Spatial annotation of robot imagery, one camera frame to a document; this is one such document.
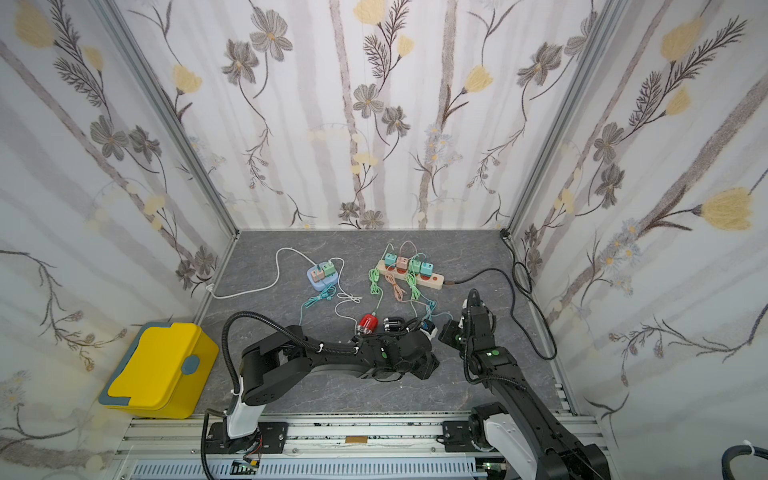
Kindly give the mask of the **black shaver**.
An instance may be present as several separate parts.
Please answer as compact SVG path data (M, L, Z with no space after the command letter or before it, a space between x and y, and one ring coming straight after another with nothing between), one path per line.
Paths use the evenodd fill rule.
M385 332L402 332L407 330L407 323L401 317L387 317L383 320Z

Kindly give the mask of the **red shaver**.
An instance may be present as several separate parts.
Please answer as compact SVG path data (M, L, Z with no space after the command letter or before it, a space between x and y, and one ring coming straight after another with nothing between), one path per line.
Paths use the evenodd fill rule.
M374 314L366 314L358 323L357 332L360 335L370 335L376 331L378 324L379 320Z

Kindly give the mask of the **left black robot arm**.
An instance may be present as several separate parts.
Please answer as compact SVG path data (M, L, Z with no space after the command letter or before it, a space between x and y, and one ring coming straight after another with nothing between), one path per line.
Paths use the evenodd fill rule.
M229 348L230 330L239 320L255 320L273 333L246 347L238 366ZM357 336L349 344L325 342L304 334L299 325L282 326L267 316L240 311L224 323L221 353L232 381L231 401L222 420L204 426L201 450L226 453L247 451L262 439L259 418L312 373L335 372L377 382L398 381L406 375L426 380L438 368L430 336L422 330Z

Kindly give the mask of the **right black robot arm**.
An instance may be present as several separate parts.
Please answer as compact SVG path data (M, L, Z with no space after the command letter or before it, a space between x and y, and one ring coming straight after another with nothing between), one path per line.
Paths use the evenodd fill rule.
M461 318L444 325L439 340L457 350L465 380L488 389L496 403L473 410L473 442L506 460L508 479L609 479L610 466L595 444L584 444L529 386L516 358L497 344L495 315L471 289Z

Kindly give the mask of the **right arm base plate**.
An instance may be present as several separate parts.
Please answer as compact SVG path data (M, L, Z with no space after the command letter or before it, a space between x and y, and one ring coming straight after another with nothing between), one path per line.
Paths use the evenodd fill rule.
M444 421L442 434L436 440L448 453L495 452L471 420Z

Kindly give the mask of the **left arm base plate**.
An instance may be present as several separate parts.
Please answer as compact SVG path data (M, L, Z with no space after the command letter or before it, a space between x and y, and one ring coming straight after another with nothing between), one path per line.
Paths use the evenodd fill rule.
M287 439L287 422L260 422L257 430L244 437L231 439L222 422L215 422L203 435L210 454L281 454Z

